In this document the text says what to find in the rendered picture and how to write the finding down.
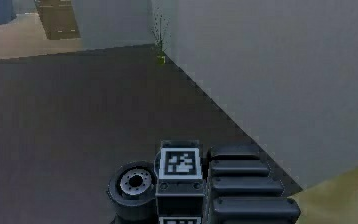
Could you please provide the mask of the thin green house plant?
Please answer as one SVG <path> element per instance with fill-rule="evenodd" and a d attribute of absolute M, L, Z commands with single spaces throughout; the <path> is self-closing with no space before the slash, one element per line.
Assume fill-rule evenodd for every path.
<path fill-rule="evenodd" d="M 157 63 L 162 65 L 166 63 L 166 54 L 164 43 L 166 33 L 169 27 L 169 20 L 164 16 L 160 9 L 153 13 L 153 27 L 151 28 L 154 37 L 154 51 L 156 53 Z"/>

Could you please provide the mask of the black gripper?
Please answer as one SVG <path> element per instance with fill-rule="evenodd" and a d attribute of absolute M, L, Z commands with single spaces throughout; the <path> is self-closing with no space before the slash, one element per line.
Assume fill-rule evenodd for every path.
<path fill-rule="evenodd" d="M 156 224 L 156 181 L 151 162 L 134 161 L 121 166 L 106 190 L 115 212 L 110 224 Z"/>

